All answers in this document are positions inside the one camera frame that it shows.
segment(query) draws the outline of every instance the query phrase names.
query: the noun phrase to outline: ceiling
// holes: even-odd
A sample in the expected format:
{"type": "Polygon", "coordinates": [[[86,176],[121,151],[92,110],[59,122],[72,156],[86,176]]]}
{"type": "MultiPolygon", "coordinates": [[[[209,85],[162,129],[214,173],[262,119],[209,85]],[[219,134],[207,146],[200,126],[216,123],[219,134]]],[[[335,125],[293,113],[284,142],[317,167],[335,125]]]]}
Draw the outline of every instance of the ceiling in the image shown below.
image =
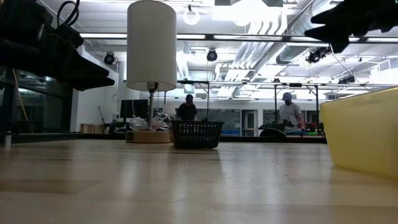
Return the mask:
{"type": "MultiPolygon", "coordinates": [[[[57,12],[64,0],[39,0],[39,2],[46,5],[49,9],[53,10],[53,12],[57,12]]],[[[280,16],[278,29],[283,29],[280,30],[280,34],[296,35],[296,33],[291,33],[290,31],[299,27],[301,17],[299,18],[298,15],[300,12],[304,11],[304,8],[309,2],[310,0],[297,0],[296,5],[284,7],[281,15],[285,15],[285,26],[287,26],[288,29],[285,29],[286,27],[282,28],[283,22],[281,22],[282,16],[280,16]]],[[[314,4],[315,2],[330,3],[329,0],[315,0],[314,4]]],[[[187,3],[178,2],[173,4],[172,7],[177,13],[177,33],[248,34],[250,32],[251,25],[253,25],[252,23],[246,26],[237,26],[234,21],[214,20],[215,10],[219,8],[219,6],[215,6],[214,0],[201,0],[199,6],[195,6],[196,3],[197,2],[193,2],[192,5],[194,9],[200,12],[200,20],[195,25],[188,25],[184,21],[183,13],[187,10],[187,3]]],[[[79,32],[126,33],[126,11],[128,6],[129,4],[125,3],[111,3],[111,0],[81,0],[80,16],[74,28],[79,32]]],[[[73,7],[68,5],[61,13],[61,17],[64,19],[67,18],[72,10],[73,7]]],[[[386,34],[374,31],[370,32],[369,35],[398,35],[398,29],[392,29],[386,34]]],[[[228,63],[230,65],[234,60],[237,60],[237,55],[239,55],[243,47],[243,42],[223,41],[180,41],[179,44],[184,46],[179,50],[184,52],[185,55],[183,62],[178,62],[179,67],[186,66],[187,70],[191,71],[212,71],[215,73],[218,64],[228,63]],[[216,49],[218,53],[217,61],[207,62],[206,55],[208,49],[216,49]]],[[[97,57],[103,57],[106,52],[112,51],[115,52],[115,56],[120,60],[123,61],[126,58],[126,40],[90,40],[86,41],[85,45],[87,51],[97,57]]],[[[291,63],[286,65],[275,65],[272,57],[277,55],[275,52],[279,50],[278,46],[280,46],[280,44],[273,43],[268,43],[266,45],[258,43],[251,46],[252,52],[246,52],[246,57],[252,58],[253,61],[258,59],[258,62],[253,63],[255,66],[250,67],[250,69],[255,71],[247,74],[250,79],[258,80],[255,79],[257,77],[260,78],[260,82],[269,82],[273,78],[279,77],[283,82],[328,82],[334,79],[338,80],[339,77],[347,75],[348,70],[351,73],[355,73],[358,80],[366,83],[371,74],[370,68],[379,66],[379,63],[398,56],[397,45],[351,44],[341,54],[335,56],[328,55],[321,60],[321,62],[310,66],[304,62],[304,58],[308,56],[308,51],[316,48],[316,46],[309,45],[304,47],[305,50],[295,57],[291,63]],[[256,54],[256,48],[260,47],[267,50],[264,50],[263,54],[256,54]]]]}

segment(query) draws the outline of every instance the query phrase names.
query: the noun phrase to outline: yellow plastic bin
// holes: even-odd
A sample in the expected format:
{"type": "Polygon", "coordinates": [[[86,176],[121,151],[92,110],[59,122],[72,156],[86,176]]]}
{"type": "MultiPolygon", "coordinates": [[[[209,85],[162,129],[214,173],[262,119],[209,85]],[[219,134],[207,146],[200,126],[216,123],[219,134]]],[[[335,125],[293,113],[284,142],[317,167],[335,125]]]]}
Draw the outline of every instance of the yellow plastic bin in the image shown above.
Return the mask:
{"type": "Polygon", "coordinates": [[[398,178],[398,88],[321,104],[334,164],[398,178]]]}

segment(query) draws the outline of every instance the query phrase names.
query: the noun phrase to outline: wooden table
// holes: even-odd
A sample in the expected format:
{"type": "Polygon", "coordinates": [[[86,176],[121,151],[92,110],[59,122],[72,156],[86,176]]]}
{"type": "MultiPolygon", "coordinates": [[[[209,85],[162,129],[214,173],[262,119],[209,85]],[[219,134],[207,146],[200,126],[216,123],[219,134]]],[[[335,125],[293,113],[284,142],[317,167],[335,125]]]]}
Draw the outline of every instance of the wooden table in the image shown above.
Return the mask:
{"type": "Polygon", "coordinates": [[[73,140],[0,154],[0,223],[397,223],[398,183],[333,167],[325,144],[73,140]]]}

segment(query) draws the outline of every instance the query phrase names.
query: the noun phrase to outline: person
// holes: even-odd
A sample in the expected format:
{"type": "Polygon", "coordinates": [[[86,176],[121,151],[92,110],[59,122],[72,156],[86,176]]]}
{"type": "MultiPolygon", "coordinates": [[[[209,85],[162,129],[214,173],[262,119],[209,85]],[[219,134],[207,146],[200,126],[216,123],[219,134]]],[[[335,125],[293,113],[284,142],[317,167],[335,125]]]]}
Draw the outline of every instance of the person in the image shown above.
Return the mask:
{"type": "Polygon", "coordinates": [[[197,114],[197,107],[193,104],[193,96],[188,94],[185,97],[185,103],[181,104],[178,109],[178,117],[183,121],[194,121],[197,114]]]}
{"type": "Polygon", "coordinates": [[[290,121],[293,127],[286,126],[286,134],[306,134],[304,117],[300,107],[292,102],[292,95],[290,93],[284,93],[283,101],[285,104],[279,108],[280,119],[290,121]]]}

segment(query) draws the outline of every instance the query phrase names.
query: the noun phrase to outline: plastic basket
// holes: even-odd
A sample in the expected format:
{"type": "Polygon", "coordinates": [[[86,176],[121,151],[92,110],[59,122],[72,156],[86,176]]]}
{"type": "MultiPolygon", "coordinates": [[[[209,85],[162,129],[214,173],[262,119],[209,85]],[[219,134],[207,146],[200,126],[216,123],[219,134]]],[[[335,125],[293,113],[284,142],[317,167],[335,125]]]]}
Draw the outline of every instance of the plastic basket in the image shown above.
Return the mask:
{"type": "Polygon", "coordinates": [[[172,121],[176,148],[216,148],[224,122],[172,121]]]}

